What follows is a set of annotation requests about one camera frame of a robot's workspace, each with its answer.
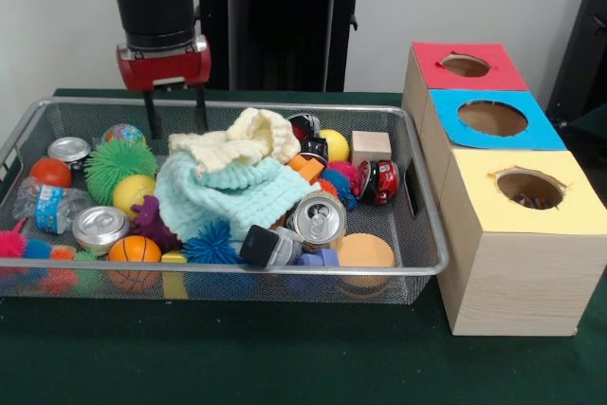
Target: circular hole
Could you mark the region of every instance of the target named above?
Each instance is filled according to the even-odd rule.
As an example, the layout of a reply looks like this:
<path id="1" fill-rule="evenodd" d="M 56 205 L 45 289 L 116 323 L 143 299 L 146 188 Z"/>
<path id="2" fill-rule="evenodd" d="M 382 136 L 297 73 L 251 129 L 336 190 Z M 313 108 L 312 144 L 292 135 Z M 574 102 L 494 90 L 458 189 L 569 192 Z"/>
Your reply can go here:
<path id="1" fill-rule="evenodd" d="M 451 73 L 465 78 L 480 78 L 491 69 L 483 59 L 466 54 L 450 54 L 441 64 Z"/>
<path id="2" fill-rule="evenodd" d="M 457 114 L 468 127 L 496 137 L 518 135 L 529 125 L 521 111 L 498 101 L 471 101 Z"/>
<path id="3" fill-rule="evenodd" d="M 543 211 L 556 208 L 562 202 L 561 189 L 547 175 L 509 172 L 498 177 L 497 185 L 509 199 L 529 209 Z"/>

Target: mint green knitted cloth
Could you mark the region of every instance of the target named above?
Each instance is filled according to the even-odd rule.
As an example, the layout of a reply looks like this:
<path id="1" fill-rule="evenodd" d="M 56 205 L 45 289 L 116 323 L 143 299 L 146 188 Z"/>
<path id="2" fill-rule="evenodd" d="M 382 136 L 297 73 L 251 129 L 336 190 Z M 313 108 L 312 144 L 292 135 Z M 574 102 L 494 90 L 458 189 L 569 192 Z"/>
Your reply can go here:
<path id="1" fill-rule="evenodd" d="M 156 180 L 160 217 L 182 242 L 219 218 L 230 222 L 233 239 L 243 240 L 251 226 L 271 227 L 295 203 L 317 190 L 269 157 L 254 166 L 232 162 L 200 177 L 196 166 L 190 154 L 173 154 Z"/>

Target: green spiky ball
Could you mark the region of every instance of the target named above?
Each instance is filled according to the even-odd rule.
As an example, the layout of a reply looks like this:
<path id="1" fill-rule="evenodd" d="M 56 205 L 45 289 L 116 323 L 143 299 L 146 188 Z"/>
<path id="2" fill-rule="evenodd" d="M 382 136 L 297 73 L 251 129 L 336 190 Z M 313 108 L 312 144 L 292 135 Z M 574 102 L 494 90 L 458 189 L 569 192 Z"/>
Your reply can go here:
<path id="1" fill-rule="evenodd" d="M 93 199 L 103 206 L 111 206 L 114 189 L 125 177 L 154 177 L 157 169 L 156 158 L 147 146 L 113 139 L 91 154 L 84 172 Z"/>
<path id="2" fill-rule="evenodd" d="M 99 257 L 94 250 L 86 249 L 76 253 L 74 257 L 75 261 L 98 261 Z M 72 288 L 72 291 L 77 296 L 84 298 L 92 298 L 101 286 L 101 276 L 103 274 L 100 270 L 94 269 L 77 269 L 78 284 Z"/>

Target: white wall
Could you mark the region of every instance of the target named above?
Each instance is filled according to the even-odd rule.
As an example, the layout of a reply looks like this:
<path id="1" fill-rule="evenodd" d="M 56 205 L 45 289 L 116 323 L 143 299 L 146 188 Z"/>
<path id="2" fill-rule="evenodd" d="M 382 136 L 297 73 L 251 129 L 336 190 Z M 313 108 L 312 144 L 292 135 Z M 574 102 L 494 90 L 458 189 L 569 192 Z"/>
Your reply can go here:
<path id="1" fill-rule="evenodd" d="M 579 0 L 359 0 L 346 89 L 402 90 L 410 41 L 503 42 L 547 102 Z M 121 87 L 115 0 L 0 0 L 0 141 L 56 87 Z"/>

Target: red box lid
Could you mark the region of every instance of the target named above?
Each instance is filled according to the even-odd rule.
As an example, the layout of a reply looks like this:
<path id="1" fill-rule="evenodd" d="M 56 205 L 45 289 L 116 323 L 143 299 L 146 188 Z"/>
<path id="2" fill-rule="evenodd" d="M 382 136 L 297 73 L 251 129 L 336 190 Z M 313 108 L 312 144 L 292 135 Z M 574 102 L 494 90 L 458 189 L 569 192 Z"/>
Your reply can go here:
<path id="1" fill-rule="evenodd" d="M 529 90 L 500 44 L 414 42 L 413 48 L 429 89 Z"/>

